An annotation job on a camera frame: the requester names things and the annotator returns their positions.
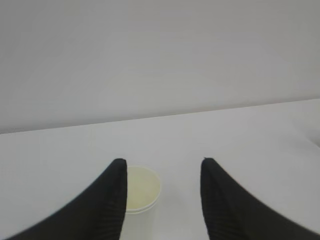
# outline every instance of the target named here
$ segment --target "ribbed rubber pad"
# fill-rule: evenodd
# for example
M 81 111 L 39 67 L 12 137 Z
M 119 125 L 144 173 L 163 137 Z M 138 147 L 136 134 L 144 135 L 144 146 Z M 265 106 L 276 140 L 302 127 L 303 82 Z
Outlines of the ribbed rubber pad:
M 105 201 L 89 240 L 118 240 L 125 219 L 127 205 L 127 175 L 115 180 L 111 196 Z
M 74 200 L 8 240 L 118 240 L 126 206 L 127 163 L 116 159 Z
M 211 240 L 320 240 L 252 196 L 212 158 L 202 162 L 200 187 Z
M 206 165 L 201 166 L 202 212 L 211 240 L 248 240 Z

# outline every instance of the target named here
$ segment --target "gray wall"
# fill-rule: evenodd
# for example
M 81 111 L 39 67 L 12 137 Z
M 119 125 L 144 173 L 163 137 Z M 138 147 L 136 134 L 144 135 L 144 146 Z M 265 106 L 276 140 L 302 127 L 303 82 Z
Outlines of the gray wall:
M 319 0 L 1 0 L 0 132 L 320 98 Z

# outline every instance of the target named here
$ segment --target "paper cup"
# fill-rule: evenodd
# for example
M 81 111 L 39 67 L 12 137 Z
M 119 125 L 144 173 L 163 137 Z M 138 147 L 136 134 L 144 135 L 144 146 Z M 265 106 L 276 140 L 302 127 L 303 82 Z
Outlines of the paper cup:
M 152 240 L 156 203 L 161 192 L 157 173 L 142 166 L 129 166 L 125 218 L 120 240 Z

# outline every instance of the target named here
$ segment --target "white table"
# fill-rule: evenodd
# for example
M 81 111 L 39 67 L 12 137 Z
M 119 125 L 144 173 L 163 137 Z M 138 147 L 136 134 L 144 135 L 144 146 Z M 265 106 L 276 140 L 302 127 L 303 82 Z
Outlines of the white table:
M 155 240 L 208 239 L 200 164 L 320 233 L 320 99 L 0 135 L 0 239 L 71 201 L 115 158 L 156 170 Z

